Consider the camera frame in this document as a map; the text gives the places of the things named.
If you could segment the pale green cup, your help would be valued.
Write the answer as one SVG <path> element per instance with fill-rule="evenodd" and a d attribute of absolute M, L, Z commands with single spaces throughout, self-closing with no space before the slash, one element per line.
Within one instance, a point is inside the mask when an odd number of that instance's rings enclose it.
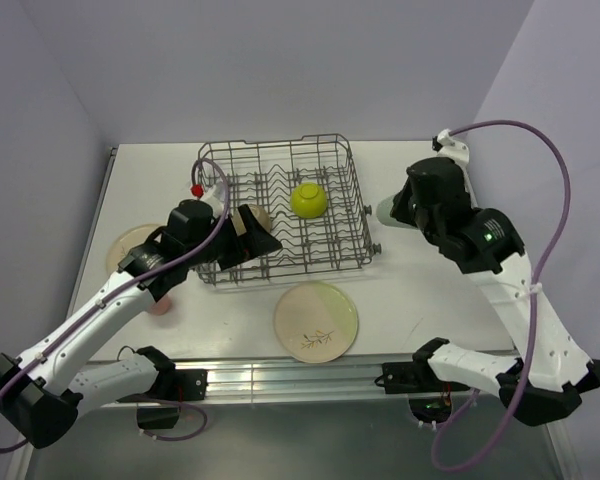
<path fill-rule="evenodd" d="M 403 228 L 403 229 L 415 229 L 414 225 L 409 223 L 399 222 L 395 218 L 391 216 L 391 210 L 393 208 L 393 199 L 394 196 L 391 195 L 382 201 L 380 201 L 377 205 L 376 209 L 376 217 L 378 221 L 387 227 L 393 228 Z"/>

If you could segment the lime green bowl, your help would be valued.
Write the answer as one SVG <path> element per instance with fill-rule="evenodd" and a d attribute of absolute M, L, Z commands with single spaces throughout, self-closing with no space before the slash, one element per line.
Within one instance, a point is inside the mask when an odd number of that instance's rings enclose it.
<path fill-rule="evenodd" d="M 300 218 L 320 217 L 328 207 L 326 191 L 316 183 L 302 183 L 292 191 L 290 206 L 292 212 Z"/>

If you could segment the grey wire dish rack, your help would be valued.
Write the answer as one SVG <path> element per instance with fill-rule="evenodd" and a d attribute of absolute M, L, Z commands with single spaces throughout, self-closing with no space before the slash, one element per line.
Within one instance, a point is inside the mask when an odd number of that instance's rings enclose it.
<path fill-rule="evenodd" d="M 263 283 L 292 276 L 361 269 L 382 251 L 373 241 L 359 185 L 353 151 L 340 134 L 305 135 L 299 139 L 204 144 L 199 158 L 225 173 L 231 206 L 254 204 L 268 213 L 281 250 L 226 271 L 216 264 L 198 267 L 200 279 L 213 286 Z M 303 183 L 321 186 L 326 211 L 315 219 L 293 213 L 291 195 Z"/>

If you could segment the pink cup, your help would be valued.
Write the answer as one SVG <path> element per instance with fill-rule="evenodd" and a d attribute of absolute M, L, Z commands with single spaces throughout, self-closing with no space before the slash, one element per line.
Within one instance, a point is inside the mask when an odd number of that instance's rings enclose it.
<path fill-rule="evenodd" d="M 147 312 L 154 316 L 162 316 L 166 314 L 172 306 L 172 301 L 169 296 L 164 296 L 159 301 L 154 303 L 151 307 L 147 309 Z"/>

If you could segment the black bowl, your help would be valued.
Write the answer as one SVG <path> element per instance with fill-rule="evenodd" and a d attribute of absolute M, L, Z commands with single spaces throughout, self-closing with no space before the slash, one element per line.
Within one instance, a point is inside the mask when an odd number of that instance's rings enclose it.
<path fill-rule="evenodd" d="M 249 210 L 257 222 L 270 233 L 272 230 L 272 222 L 269 213 L 261 206 L 256 204 L 248 204 Z M 231 215 L 231 220 L 238 237 L 246 233 L 246 227 L 244 221 L 238 210 L 234 210 Z"/>

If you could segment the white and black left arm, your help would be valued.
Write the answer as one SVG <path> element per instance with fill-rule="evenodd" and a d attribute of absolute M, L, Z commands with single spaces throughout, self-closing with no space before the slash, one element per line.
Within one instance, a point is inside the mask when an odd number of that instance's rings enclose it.
<path fill-rule="evenodd" d="M 54 332 L 16 357 L 0 354 L 0 414 L 25 442 L 41 449 L 62 438 L 82 416 L 118 400 L 175 404 L 175 364 L 158 349 L 141 347 L 127 360 L 84 367 L 123 326 L 186 281 L 191 269 L 235 267 L 274 253 L 282 244 L 238 209 L 237 234 L 223 207 L 185 200 L 119 262 L 104 286 Z"/>

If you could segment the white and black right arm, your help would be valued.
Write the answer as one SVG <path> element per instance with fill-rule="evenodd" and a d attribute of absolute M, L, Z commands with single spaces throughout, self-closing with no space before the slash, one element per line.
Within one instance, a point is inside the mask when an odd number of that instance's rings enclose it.
<path fill-rule="evenodd" d="M 509 406 L 520 391 L 514 417 L 538 426 L 569 416 L 583 393 L 600 387 L 600 360 L 576 344 L 533 281 L 512 222 L 499 210 L 472 205 L 463 170 L 452 159 L 430 157 L 408 167 L 390 215 L 417 227 L 458 266 L 494 308 L 518 353 L 488 355 L 434 338 L 405 364 L 384 365 L 386 392 L 474 388 Z"/>

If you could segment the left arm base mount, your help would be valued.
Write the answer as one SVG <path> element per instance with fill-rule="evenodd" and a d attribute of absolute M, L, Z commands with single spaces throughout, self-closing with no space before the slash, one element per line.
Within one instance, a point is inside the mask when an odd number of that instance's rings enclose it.
<path fill-rule="evenodd" d="M 161 372 L 149 391 L 132 395 L 132 403 L 156 403 L 158 407 L 138 407 L 136 423 L 140 435 L 154 441 L 177 442 L 201 434 L 208 424 L 208 415 L 191 401 L 205 398 L 207 371 L 204 369 L 175 369 Z M 179 420 L 200 420 L 199 427 L 192 433 L 166 436 L 160 430 L 172 429 Z"/>

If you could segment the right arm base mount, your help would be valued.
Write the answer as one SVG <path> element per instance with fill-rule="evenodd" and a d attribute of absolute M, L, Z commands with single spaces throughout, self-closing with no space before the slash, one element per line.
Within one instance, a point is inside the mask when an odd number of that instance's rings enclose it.
<path fill-rule="evenodd" d="M 432 431 L 453 413 L 452 394 L 470 390 L 457 382 L 439 380 L 424 363 L 414 361 L 383 363 L 374 384 L 386 395 L 406 395 L 416 425 Z"/>

